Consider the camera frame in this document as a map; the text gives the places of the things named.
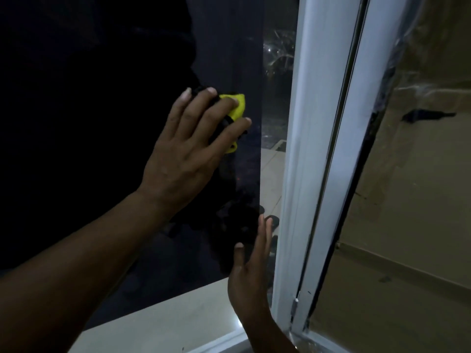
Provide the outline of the person's right hand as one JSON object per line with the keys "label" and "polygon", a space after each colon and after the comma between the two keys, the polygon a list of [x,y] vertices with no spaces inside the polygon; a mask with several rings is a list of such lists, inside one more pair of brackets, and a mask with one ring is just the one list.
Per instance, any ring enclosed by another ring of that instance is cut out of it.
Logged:
{"label": "person's right hand", "polygon": [[228,278],[228,298],[236,311],[268,307],[266,269],[273,237],[271,220],[265,221],[261,214],[258,219],[257,236],[250,258],[245,259],[245,272],[234,272]]}

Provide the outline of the person's left hand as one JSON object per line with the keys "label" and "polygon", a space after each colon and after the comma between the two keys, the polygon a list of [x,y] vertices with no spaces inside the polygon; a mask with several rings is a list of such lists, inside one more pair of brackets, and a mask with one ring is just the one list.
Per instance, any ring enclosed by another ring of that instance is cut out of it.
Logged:
{"label": "person's left hand", "polygon": [[239,118],[214,142],[197,141],[197,124],[209,102],[217,96],[214,88],[206,88],[191,99],[176,133],[164,134],[162,130],[145,166],[137,193],[150,199],[164,221],[185,207],[208,184],[227,149],[251,125],[250,118]]}

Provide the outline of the yellow and black squeegee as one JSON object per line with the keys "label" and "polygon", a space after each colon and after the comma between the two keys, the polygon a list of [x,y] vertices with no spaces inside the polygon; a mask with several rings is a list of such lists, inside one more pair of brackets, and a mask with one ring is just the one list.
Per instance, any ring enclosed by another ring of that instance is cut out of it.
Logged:
{"label": "yellow and black squeegee", "polygon": [[[192,89],[191,93],[191,99],[193,100],[200,92],[205,90],[207,87],[205,86],[199,86],[197,88]],[[220,94],[218,93],[218,96],[213,98],[210,102],[207,108],[210,108],[214,106],[217,102],[219,102],[221,99],[225,98],[231,98],[237,102],[237,107],[232,109],[229,113],[227,113],[224,118],[221,119],[217,127],[215,128],[213,134],[209,138],[209,143],[212,143],[223,131],[225,128],[227,128],[229,125],[237,121],[239,118],[244,117],[244,112],[245,112],[245,107],[246,107],[246,101],[245,101],[245,95],[244,94],[237,94],[237,93],[230,93],[230,94]],[[234,141],[231,146],[227,149],[225,154],[231,154],[236,152],[238,145],[237,141],[240,139],[241,136],[237,138],[236,141]]]}

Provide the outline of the person's left forearm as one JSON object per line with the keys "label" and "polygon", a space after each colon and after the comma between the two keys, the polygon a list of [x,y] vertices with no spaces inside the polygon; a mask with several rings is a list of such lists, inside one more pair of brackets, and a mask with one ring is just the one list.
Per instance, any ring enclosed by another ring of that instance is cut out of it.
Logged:
{"label": "person's left forearm", "polygon": [[67,353],[144,244],[178,211],[137,191],[0,278],[0,353]]}

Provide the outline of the person's right forearm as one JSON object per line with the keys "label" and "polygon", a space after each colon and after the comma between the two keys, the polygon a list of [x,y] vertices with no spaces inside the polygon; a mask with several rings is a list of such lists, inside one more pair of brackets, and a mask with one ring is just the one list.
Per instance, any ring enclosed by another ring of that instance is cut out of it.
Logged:
{"label": "person's right forearm", "polygon": [[236,311],[253,353],[300,353],[274,321],[268,307]]}

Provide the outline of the clear window glass pane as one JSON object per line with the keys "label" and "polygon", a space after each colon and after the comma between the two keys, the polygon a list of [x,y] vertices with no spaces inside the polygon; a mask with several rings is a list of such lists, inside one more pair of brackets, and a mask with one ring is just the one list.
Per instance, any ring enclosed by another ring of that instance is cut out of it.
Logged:
{"label": "clear window glass pane", "polygon": [[[300,0],[265,0],[264,31],[297,32]],[[281,217],[293,71],[268,76],[264,70],[262,95],[260,213]],[[272,303],[278,236],[273,232],[267,267],[269,306]]]}

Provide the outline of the dark window tint film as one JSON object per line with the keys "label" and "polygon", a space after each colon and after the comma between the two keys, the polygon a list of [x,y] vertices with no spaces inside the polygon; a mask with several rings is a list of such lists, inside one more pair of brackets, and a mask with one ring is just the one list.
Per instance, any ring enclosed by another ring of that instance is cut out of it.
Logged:
{"label": "dark window tint film", "polygon": [[85,330],[226,278],[259,216],[265,0],[0,0],[0,275],[141,184],[177,97],[243,94],[251,128]]}

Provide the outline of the outdoor plant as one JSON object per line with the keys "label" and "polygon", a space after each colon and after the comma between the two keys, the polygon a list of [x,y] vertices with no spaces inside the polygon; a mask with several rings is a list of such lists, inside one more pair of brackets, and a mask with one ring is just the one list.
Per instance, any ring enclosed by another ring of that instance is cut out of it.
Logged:
{"label": "outdoor plant", "polygon": [[293,71],[296,31],[268,29],[263,39],[263,67],[268,76]]}

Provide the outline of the white window sill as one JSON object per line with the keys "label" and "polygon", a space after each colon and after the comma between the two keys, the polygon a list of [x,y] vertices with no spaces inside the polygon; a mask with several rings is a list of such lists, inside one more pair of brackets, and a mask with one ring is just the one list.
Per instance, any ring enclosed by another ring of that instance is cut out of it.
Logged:
{"label": "white window sill", "polygon": [[69,353],[186,353],[241,329],[222,279],[83,332]]}

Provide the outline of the reflective sash glass pane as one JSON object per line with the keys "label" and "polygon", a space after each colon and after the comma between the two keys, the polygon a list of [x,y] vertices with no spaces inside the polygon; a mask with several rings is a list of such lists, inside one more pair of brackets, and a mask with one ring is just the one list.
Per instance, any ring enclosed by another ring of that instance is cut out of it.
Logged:
{"label": "reflective sash glass pane", "polygon": [[[401,121],[411,110],[452,118]],[[471,353],[471,0],[409,0],[308,329],[349,353]]]}

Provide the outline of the black tape scrap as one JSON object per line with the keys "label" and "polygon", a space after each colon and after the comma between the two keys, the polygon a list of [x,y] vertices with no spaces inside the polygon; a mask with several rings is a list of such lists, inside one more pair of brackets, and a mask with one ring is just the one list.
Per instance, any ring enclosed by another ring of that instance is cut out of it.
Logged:
{"label": "black tape scrap", "polygon": [[401,121],[408,124],[415,124],[419,121],[435,121],[443,118],[452,118],[456,116],[456,112],[442,112],[442,111],[431,111],[424,109],[411,110],[404,114]]}

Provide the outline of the white window sash frame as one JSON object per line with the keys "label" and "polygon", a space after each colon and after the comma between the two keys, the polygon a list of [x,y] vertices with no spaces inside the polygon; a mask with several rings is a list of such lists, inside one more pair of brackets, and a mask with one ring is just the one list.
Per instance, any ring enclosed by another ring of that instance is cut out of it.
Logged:
{"label": "white window sash frame", "polygon": [[354,176],[362,143],[373,113],[387,64],[396,43],[409,0],[369,0],[362,29],[355,36],[334,123],[331,148],[314,225],[309,238],[290,330],[321,348],[322,353],[349,353],[329,338],[308,329],[310,309],[320,291],[320,281],[340,215]]}

